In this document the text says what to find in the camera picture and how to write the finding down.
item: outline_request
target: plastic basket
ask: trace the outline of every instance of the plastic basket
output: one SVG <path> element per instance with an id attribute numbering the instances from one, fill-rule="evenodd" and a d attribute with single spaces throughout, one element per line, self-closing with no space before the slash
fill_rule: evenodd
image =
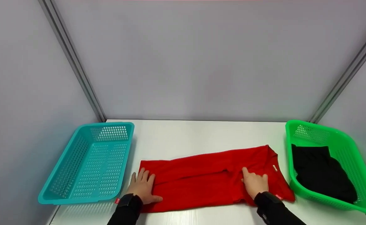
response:
<path id="1" fill-rule="evenodd" d="M 287 151 L 289 159 L 290 187 L 303 197 L 341 210 L 359 210 L 366 213 L 366 165 L 355 142 L 342 131 L 304 121 L 291 120 L 286 123 Z M 291 144 L 297 146 L 328 146 L 330 155 L 337 159 L 355 186 L 358 199 L 350 204 L 303 187 L 294 170 Z"/>
<path id="2" fill-rule="evenodd" d="M 39 194 L 41 204 L 75 204 L 115 198 L 133 137 L 131 122 L 80 126 Z"/>

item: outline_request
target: red shirt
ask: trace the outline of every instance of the red shirt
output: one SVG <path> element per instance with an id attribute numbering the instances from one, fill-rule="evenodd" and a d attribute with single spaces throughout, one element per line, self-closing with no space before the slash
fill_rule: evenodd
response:
<path id="1" fill-rule="evenodd" d="M 170 161 L 141 161 L 140 168 L 156 174 L 153 195 L 163 198 L 160 203 L 144 205 L 142 212 L 166 212 L 188 208 L 230 205 L 254 201 L 241 182 L 241 169 L 250 173 L 267 174 L 269 192 L 280 199 L 295 201 L 280 172 L 277 154 L 269 145 L 194 155 Z"/>

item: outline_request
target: right hand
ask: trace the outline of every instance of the right hand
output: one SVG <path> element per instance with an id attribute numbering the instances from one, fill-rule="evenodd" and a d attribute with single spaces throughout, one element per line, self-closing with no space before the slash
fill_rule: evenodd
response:
<path id="1" fill-rule="evenodd" d="M 252 199 L 254 199 L 258 193 L 269 190 L 268 175 L 264 174 L 263 176 L 259 176 L 255 173 L 249 173 L 247 168 L 244 167 L 242 171 L 243 179 L 241 179 L 241 181 L 244 183 L 245 189 Z"/>

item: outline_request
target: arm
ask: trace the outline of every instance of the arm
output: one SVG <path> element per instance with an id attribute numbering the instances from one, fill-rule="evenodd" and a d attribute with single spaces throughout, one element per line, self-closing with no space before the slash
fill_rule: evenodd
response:
<path id="1" fill-rule="evenodd" d="M 279 225 L 279 224 L 290 224 L 290 225 L 305 225 L 297 216 L 295 216 L 290 210 L 288 210 L 283 202 L 277 197 L 276 202 L 268 201 L 266 193 L 258 193 L 254 199 L 254 202 L 258 206 L 257 213 L 263 219 L 265 224 L 268 225 Z"/>
<path id="2" fill-rule="evenodd" d="M 267 225 L 305 225 L 297 216 L 290 212 L 280 199 L 268 192 L 268 175 L 262 177 L 249 173 L 243 167 L 243 179 L 247 193 L 258 206 L 257 213 Z"/>
<path id="3" fill-rule="evenodd" d="M 136 173 L 132 174 L 127 193 L 119 200 L 107 225 L 135 225 L 143 205 L 162 201 L 161 196 L 151 194 L 156 176 L 148 177 L 149 173 L 142 168 L 137 178 Z"/>
<path id="4" fill-rule="evenodd" d="M 139 197 L 137 198 L 141 203 L 139 206 L 134 207 L 128 205 L 126 207 L 117 207 L 107 225 L 135 225 L 143 206 L 141 199 Z"/>

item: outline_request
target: black sleeve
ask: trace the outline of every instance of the black sleeve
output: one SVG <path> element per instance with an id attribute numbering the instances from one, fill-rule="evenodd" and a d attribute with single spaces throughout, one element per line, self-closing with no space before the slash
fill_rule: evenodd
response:
<path id="1" fill-rule="evenodd" d="M 306 225 L 296 215 L 290 212 L 283 203 L 257 203 L 257 200 L 259 201 L 259 198 L 257 199 L 258 195 L 254 199 L 254 202 L 259 206 L 257 213 L 261 216 L 261 218 L 267 225 Z"/>
<path id="2" fill-rule="evenodd" d="M 139 197 L 135 199 L 134 204 L 123 207 L 116 207 L 111 219 L 107 225 L 135 225 L 139 218 L 143 202 Z"/>

